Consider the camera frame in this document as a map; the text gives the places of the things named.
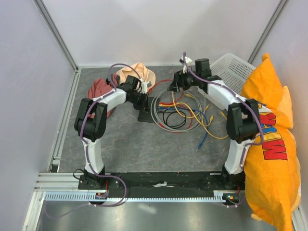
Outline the black network switch box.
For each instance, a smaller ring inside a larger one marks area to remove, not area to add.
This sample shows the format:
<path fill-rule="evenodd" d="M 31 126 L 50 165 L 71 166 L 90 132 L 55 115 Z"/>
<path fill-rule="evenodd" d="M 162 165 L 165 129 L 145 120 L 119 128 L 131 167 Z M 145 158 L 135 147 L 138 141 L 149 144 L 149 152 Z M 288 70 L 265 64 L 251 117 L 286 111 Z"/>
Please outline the black network switch box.
<path fill-rule="evenodd" d="M 154 97 L 148 97 L 148 101 L 146 103 L 146 108 L 139 111 L 138 121 L 145 123 L 156 123 L 157 116 L 152 115 L 152 113 L 158 113 L 159 107 L 159 99 L 155 100 Z"/>

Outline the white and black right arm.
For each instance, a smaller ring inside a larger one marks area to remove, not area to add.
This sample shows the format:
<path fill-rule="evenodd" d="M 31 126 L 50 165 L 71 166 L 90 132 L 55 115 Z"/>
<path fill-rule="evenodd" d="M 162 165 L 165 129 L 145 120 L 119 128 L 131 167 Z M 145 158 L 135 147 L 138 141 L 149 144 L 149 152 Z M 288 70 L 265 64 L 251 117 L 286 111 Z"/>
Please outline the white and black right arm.
<path fill-rule="evenodd" d="M 258 103 L 238 95 L 222 78 L 212 75 L 207 58 L 193 61 L 183 54 L 180 63 L 183 69 L 174 74 L 169 90 L 178 92 L 180 89 L 188 90 L 197 86 L 228 112 L 226 130 L 231 142 L 224 164 L 227 173 L 220 177 L 220 183 L 223 188 L 232 189 L 238 183 L 235 174 L 243 171 L 248 146 L 253 144 L 256 135 L 262 131 Z"/>

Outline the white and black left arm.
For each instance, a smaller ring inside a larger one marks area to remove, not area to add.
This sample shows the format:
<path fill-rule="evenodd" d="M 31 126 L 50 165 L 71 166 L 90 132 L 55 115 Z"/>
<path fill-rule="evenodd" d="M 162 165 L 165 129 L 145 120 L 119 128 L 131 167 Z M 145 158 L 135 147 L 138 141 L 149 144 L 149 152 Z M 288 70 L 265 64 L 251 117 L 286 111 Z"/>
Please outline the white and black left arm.
<path fill-rule="evenodd" d="M 81 100 L 74 128 L 81 138 L 86 165 L 85 171 L 92 174 L 89 184 L 95 189 L 105 185 L 104 163 L 101 154 L 101 138 L 106 130 L 107 113 L 120 104 L 130 102 L 136 110 L 145 110 L 148 103 L 150 81 L 128 76 L 125 82 L 109 92 L 93 98 Z"/>

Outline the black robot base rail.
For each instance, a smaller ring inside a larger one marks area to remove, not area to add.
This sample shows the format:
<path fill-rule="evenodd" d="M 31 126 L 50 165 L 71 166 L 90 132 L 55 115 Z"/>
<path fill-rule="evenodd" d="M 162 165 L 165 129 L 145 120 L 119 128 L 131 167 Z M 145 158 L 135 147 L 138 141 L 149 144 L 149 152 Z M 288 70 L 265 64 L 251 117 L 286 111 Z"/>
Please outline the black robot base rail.
<path fill-rule="evenodd" d="M 116 197 L 211 196 L 213 191 L 244 190 L 244 180 L 227 181 L 222 172 L 130 172 L 104 178 L 84 172 L 78 189 L 91 193 L 105 190 Z"/>

